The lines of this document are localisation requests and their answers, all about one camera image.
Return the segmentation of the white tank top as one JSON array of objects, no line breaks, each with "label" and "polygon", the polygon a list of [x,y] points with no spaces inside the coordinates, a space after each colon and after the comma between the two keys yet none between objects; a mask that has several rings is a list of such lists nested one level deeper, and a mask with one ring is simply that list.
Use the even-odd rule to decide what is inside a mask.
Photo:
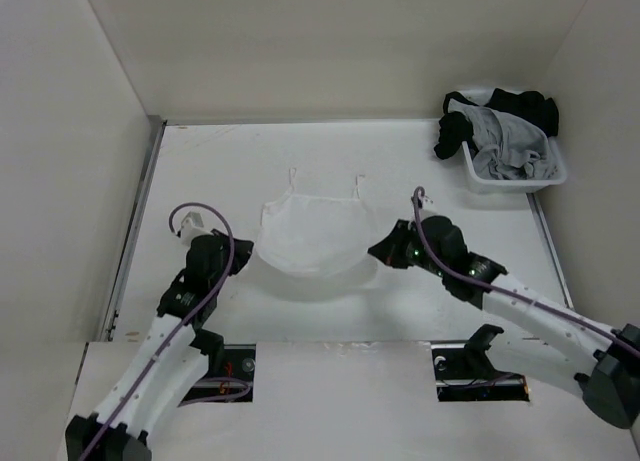
[{"label": "white tank top", "polygon": [[362,175],[347,198],[299,192],[297,170],[278,199],[263,205],[255,252],[272,268],[301,278],[330,277],[360,263],[376,223],[361,197]]}]

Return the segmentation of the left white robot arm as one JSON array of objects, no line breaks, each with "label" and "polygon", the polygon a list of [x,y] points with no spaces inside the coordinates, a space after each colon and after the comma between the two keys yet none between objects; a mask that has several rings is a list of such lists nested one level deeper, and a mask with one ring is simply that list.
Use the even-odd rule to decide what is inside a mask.
[{"label": "left white robot arm", "polygon": [[187,238],[184,268],[162,295],[146,338],[105,399],[65,431],[70,460],[149,460],[179,407],[252,397],[255,351],[226,345],[204,324],[223,283],[248,263],[253,242],[213,230]]}]

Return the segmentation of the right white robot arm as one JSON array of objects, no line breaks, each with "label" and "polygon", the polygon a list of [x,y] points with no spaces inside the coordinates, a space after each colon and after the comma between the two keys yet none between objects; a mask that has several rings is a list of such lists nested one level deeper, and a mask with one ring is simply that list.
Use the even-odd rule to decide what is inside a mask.
[{"label": "right white robot arm", "polygon": [[496,261],[467,248],[445,216],[399,220],[368,250],[393,269],[421,268],[439,277],[454,298],[509,321],[540,342],[537,348],[488,342],[464,351],[464,365],[483,377],[514,371],[580,398],[604,422],[631,428],[639,417],[639,329],[617,329],[558,306]]}]

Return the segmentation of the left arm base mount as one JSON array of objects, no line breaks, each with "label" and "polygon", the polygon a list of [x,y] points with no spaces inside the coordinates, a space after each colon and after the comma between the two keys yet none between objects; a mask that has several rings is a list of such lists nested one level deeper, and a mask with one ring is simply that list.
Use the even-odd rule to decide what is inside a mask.
[{"label": "left arm base mount", "polygon": [[252,402],[255,371],[255,345],[226,345],[221,360],[187,392],[181,406]]}]

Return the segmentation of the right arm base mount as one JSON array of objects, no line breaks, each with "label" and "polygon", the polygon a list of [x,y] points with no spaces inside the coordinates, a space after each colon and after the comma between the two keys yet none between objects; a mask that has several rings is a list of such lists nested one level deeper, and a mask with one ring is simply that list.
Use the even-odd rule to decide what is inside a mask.
[{"label": "right arm base mount", "polygon": [[468,340],[431,345],[436,395],[440,402],[528,402],[526,378],[497,370],[489,360],[501,327],[484,324]]}]

